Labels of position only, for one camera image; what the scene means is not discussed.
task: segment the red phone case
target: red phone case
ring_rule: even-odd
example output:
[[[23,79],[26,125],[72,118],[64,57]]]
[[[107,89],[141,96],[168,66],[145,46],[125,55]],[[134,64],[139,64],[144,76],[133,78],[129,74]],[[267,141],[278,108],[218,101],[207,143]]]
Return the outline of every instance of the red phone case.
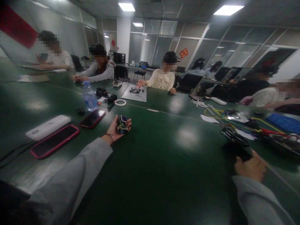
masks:
[[[76,131],[74,134],[72,134],[71,136],[69,136],[67,139],[65,139],[63,142],[59,143],[59,144],[58,144],[57,146],[55,146],[53,149],[51,149],[50,151],[48,151],[46,154],[44,154],[44,155],[42,155],[42,156],[37,156],[37,155],[32,151],[32,149],[33,149],[35,146],[37,146],[37,145],[39,145],[40,143],[46,141],[48,138],[52,137],[52,136],[55,135],[56,133],[60,132],[61,130],[65,129],[66,127],[69,127],[69,126],[72,126],[72,127],[76,128],[77,131]],[[62,128],[62,129],[60,129],[59,131],[57,131],[57,132],[55,132],[54,134],[52,134],[51,136],[47,137],[47,138],[44,139],[43,141],[37,143],[35,146],[33,146],[33,147],[31,148],[30,153],[33,154],[33,156],[34,156],[35,158],[37,158],[37,159],[42,159],[42,158],[45,158],[45,157],[47,157],[48,155],[50,155],[52,152],[54,152],[55,150],[57,150],[59,147],[61,147],[62,145],[64,145],[66,142],[68,142],[69,140],[71,140],[74,136],[76,136],[76,135],[79,133],[79,129],[78,129],[77,127],[75,127],[75,126],[73,126],[73,125],[69,125],[69,126],[66,126],[66,127]]]
[[[93,129],[93,127],[96,126],[96,125],[100,122],[100,120],[102,120],[102,118],[106,115],[106,112],[104,111],[103,115],[102,115],[102,116],[101,116],[101,117],[100,117],[100,118],[99,118],[99,119],[98,119],[91,127],[82,125],[81,123],[82,123],[83,121],[85,121],[92,113],[93,113],[93,112],[91,112],[87,117],[85,117],[85,118],[80,122],[79,126],[85,127],[85,128],[89,128],[89,129]]]

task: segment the gray metal plate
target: gray metal plate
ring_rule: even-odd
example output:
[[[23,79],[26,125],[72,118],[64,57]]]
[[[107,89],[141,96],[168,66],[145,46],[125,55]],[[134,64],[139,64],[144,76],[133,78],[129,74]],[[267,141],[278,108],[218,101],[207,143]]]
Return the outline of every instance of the gray metal plate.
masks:
[[[138,94],[135,94],[133,92],[129,92],[129,90],[131,88],[135,88],[135,87],[136,87],[136,85],[130,84],[121,98],[134,100],[134,101],[139,101],[139,102],[147,102],[147,88],[142,87],[142,90],[144,92],[140,91]]]

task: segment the roll of tape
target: roll of tape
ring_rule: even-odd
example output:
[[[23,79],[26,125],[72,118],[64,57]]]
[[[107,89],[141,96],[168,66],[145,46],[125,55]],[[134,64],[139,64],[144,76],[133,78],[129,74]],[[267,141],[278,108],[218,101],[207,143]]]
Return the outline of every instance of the roll of tape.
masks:
[[[124,106],[124,105],[126,105],[126,101],[123,99],[117,99],[117,100],[115,100],[115,105],[116,106]]]

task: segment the ceiling light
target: ceiling light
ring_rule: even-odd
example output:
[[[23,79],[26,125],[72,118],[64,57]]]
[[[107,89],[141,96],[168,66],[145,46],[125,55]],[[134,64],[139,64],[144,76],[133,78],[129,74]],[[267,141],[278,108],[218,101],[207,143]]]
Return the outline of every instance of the ceiling light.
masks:
[[[244,8],[244,6],[225,5],[222,6],[218,11],[216,11],[214,15],[231,16],[242,8]]]
[[[133,23],[133,25],[135,25],[136,27],[143,27],[142,23]]]
[[[119,6],[121,7],[121,9],[123,11],[126,11],[126,12],[135,12],[135,9],[134,9],[132,3],[119,3]]]
[[[45,6],[45,5],[43,5],[43,4],[39,3],[39,2],[32,1],[32,3],[34,3],[34,4],[36,4],[36,5],[40,6],[40,7],[43,7],[43,8],[49,8],[48,6]]]

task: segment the hand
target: hand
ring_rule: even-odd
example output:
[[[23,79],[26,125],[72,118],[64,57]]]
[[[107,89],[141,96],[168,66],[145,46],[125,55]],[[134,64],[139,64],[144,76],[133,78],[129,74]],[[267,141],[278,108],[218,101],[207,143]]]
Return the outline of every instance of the hand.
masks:
[[[300,104],[300,98],[289,98],[289,99],[285,100],[284,102],[286,103],[286,105]]]
[[[49,69],[49,70],[54,69],[53,65],[50,65],[50,64],[40,64],[40,65],[38,65],[38,68],[40,68],[40,69]]]
[[[177,91],[176,91],[175,88],[171,88],[171,89],[170,89],[170,92],[171,92],[171,94],[176,94],[176,93],[177,93]]]
[[[147,81],[139,80],[139,81],[137,82],[136,88],[137,88],[137,87],[141,88],[143,85],[147,85]]]
[[[38,63],[40,63],[40,64],[44,64],[45,63],[45,61],[41,60],[41,58],[37,54],[35,54],[35,56],[37,57]]]
[[[83,82],[83,81],[85,81],[85,80],[89,80],[88,77],[78,77],[78,78],[76,78],[75,81],[81,81],[81,82]]]
[[[113,122],[111,123],[109,129],[107,130],[107,133],[110,135],[103,135],[102,139],[104,139],[109,145],[111,145],[113,142],[115,142],[116,140],[118,140],[120,137],[122,137],[124,134],[118,134],[117,133],[117,119],[118,119],[118,115],[116,115],[115,119],[113,120]],[[131,119],[127,120],[126,122],[126,127],[128,128],[128,132],[130,131],[131,127]]]
[[[73,76],[72,76],[72,78],[73,78],[73,80],[74,80],[74,81],[77,81],[77,80],[78,80],[78,78],[79,78],[79,75],[78,75],[78,74],[76,74],[76,75],[73,75]]]
[[[267,165],[268,164],[262,161],[255,151],[252,151],[252,158],[249,161],[243,162],[242,159],[237,156],[237,162],[234,168],[238,175],[261,182]]]

